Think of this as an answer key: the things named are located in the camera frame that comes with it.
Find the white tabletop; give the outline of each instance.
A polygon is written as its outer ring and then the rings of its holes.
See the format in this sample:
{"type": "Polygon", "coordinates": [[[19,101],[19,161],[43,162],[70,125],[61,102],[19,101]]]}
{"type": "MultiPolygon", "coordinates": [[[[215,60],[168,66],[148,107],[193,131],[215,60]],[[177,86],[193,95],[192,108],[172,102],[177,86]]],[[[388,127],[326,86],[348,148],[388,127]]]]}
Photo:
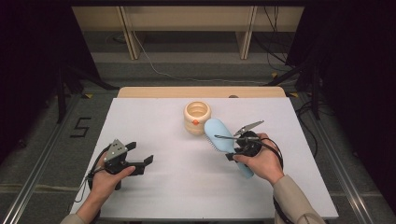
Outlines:
{"type": "MultiPolygon", "coordinates": [[[[284,157],[290,175],[324,218],[338,217],[288,98],[130,98],[114,99],[87,167],[115,138],[136,142],[127,161],[154,155],[145,174],[129,176],[102,207],[101,218],[119,220],[247,220],[274,217],[273,189],[257,176],[244,178],[233,161],[204,136],[187,133],[183,109],[205,101],[212,118],[231,133],[264,120],[252,131],[268,133],[284,157]]],[[[85,189],[84,197],[89,194],[85,189]]],[[[81,203],[74,203],[75,213],[81,203]]]]}

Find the gray floor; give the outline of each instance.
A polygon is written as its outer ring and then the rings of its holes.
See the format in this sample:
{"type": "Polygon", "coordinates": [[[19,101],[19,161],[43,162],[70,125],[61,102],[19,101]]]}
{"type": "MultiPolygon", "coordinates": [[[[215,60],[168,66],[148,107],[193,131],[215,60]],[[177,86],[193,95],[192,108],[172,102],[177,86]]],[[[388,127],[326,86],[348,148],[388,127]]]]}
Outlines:
{"type": "MultiPolygon", "coordinates": [[[[129,60],[126,45],[118,42],[121,33],[86,32],[84,35],[102,79],[117,86],[257,86],[272,80],[273,73],[282,74],[278,69],[289,69],[274,57],[268,56],[255,39],[250,46],[248,59],[240,60],[236,39],[231,33],[149,33],[144,47],[150,60],[142,54],[137,61],[129,60]],[[150,61],[157,72],[154,72],[150,61]]],[[[256,36],[268,46],[269,42],[263,34],[256,36]]],[[[282,45],[272,43],[271,49],[282,58],[284,57],[282,52],[287,52],[287,45],[290,44],[291,39],[292,34],[281,34],[277,41],[282,42],[282,45]]],[[[287,81],[282,87],[286,91],[294,91],[292,84],[295,78],[287,81]]],[[[68,104],[74,102],[74,106],[69,109],[69,116],[61,130],[58,129],[60,124],[56,124],[57,103],[56,96],[53,95],[49,98],[49,107],[42,109],[40,117],[25,137],[27,147],[16,148],[1,164],[0,218],[2,220],[26,181],[31,178],[32,170],[47,148],[51,148],[52,151],[47,163],[42,164],[44,170],[37,178],[34,191],[22,209],[19,223],[59,223],[68,214],[81,178],[85,175],[106,112],[111,100],[117,96],[117,91],[105,91],[86,81],[83,81],[83,84],[84,93],[87,95],[72,95],[68,98],[68,104]],[[83,134],[82,130],[75,129],[79,118],[91,118],[84,119],[80,123],[89,127],[89,130],[85,137],[73,138],[71,135],[83,134]]],[[[304,97],[292,97],[290,100],[295,109],[304,103],[304,97]]],[[[324,105],[320,111],[320,123],[331,137],[336,153],[346,168],[353,186],[363,199],[372,222],[396,223],[395,215],[359,158],[353,156],[352,148],[332,110],[324,105]]],[[[316,162],[339,212],[340,217],[330,222],[360,223],[360,216],[351,206],[347,192],[341,184],[342,181],[334,171],[332,160],[325,150],[326,143],[318,136],[318,130],[309,113],[303,115],[303,120],[318,139],[316,162]]],[[[314,151],[312,135],[306,129],[304,132],[314,151]]],[[[99,223],[121,222],[101,220],[99,223]]]]}

